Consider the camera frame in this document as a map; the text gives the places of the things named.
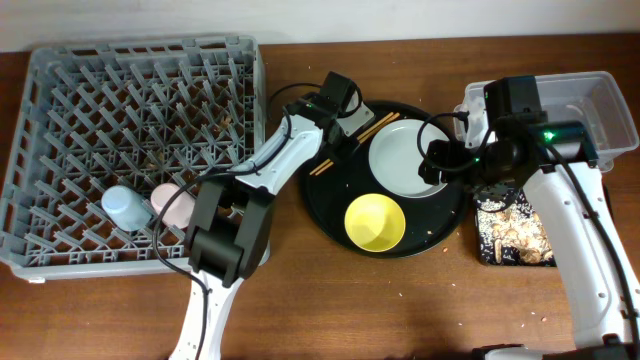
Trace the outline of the yellow bowl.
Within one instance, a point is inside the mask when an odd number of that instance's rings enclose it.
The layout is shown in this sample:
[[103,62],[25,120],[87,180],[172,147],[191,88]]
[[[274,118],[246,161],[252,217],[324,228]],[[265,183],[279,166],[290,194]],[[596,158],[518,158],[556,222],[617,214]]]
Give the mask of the yellow bowl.
[[358,248],[382,253],[395,248],[406,231],[405,214],[392,198],[376,193],[353,200],[346,209],[344,227]]

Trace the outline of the pink plastic cup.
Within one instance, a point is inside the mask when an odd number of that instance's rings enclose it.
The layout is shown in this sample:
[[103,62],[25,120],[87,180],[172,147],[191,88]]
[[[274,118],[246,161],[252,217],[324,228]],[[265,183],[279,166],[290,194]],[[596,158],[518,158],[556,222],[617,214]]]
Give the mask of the pink plastic cup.
[[[150,202],[157,214],[163,210],[169,199],[175,195],[180,187],[173,183],[158,185],[151,193]],[[193,214],[196,200],[188,192],[181,193],[169,206],[162,221],[167,226],[180,229],[187,228]]]

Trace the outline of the blue plastic cup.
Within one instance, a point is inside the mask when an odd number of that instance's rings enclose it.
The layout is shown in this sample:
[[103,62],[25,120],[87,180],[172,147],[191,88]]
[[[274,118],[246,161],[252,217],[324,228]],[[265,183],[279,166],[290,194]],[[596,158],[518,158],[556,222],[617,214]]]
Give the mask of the blue plastic cup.
[[102,195],[101,206],[112,222],[127,232],[144,228],[152,218],[143,197],[122,185],[108,188]]

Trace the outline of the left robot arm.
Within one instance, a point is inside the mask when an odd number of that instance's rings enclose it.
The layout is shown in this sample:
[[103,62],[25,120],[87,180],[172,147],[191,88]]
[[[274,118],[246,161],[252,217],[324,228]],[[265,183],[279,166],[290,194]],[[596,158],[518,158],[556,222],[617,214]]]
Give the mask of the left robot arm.
[[248,160],[178,189],[198,194],[184,237],[191,295],[171,358],[220,358],[234,298],[268,258],[277,194],[308,160],[320,153],[336,160],[340,147],[355,145],[346,121],[367,121],[363,96],[353,80],[331,72],[318,91],[283,107],[277,130]]

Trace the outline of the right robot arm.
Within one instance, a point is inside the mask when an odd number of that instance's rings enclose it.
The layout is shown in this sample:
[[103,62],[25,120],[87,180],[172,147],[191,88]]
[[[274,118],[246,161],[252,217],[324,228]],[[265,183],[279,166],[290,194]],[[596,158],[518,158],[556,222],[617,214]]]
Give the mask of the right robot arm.
[[419,176],[430,185],[458,182],[471,193],[522,191],[546,231],[571,310],[576,348],[562,358],[638,358],[639,281],[586,127],[550,121],[532,76],[492,81],[483,99],[481,143],[448,137],[419,144]]

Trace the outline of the grey dishwasher rack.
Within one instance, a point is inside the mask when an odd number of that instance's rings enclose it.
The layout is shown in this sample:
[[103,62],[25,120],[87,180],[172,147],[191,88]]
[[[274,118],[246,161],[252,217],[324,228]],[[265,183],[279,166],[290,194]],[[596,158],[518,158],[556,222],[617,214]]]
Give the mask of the grey dishwasher rack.
[[1,260],[31,283],[186,268],[184,234],[127,232],[101,205],[226,170],[264,142],[250,36],[57,45],[30,57],[1,193]]

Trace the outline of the grey plate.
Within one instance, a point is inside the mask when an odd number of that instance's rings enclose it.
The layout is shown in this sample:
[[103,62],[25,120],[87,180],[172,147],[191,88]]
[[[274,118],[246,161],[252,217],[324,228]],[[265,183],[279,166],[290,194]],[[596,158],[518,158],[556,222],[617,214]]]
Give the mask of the grey plate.
[[446,187],[430,185],[419,176],[422,157],[417,135],[423,124],[417,119],[403,119],[386,125],[371,141],[368,153],[370,170],[386,190],[404,198],[425,198]]

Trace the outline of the round black tray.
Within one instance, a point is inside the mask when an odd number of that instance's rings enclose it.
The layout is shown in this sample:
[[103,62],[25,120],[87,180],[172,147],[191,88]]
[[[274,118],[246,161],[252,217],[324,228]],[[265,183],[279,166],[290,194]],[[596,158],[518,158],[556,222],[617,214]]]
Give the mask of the round black tray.
[[[403,119],[423,121],[429,114],[411,105],[393,101],[372,101],[368,107],[378,120],[391,113]],[[458,183],[425,198],[404,198],[384,189],[374,178],[368,161],[371,141],[363,145],[349,160],[333,165],[318,176],[310,173],[320,164],[312,160],[304,166],[300,179],[301,196],[314,222],[333,241],[358,254],[392,259],[425,252],[445,240],[462,222],[469,207],[469,196]],[[406,231],[400,243],[382,253],[366,252],[354,245],[344,227],[349,204],[359,196],[376,193],[392,198],[402,208]]]

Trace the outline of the clear plastic bin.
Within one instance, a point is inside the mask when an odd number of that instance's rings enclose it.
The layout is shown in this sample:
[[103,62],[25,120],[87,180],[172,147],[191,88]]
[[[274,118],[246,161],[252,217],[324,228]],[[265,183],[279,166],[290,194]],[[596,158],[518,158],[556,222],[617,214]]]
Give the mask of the clear plastic bin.
[[614,159],[639,146],[639,134],[626,100],[614,77],[605,71],[564,73],[554,75],[520,75],[505,77],[516,80],[488,80],[470,83],[465,88],[461,104],[454,112],[469,112],[468,121],[454,119],[454,134],[467,148],[481,145],[487,130],[487,106],[493,93],[486,95],[488,84],[498,81],[518,90],[524,84],[525,90],[533,88],[535,78],[540,110],[547,113],[548,122],[538,130],[539,143],[551,144],[561,151],[560,133],[552,122],[580,122],[583,131],[593,145],[598,157],[598,167],[602,173],[614,167]]

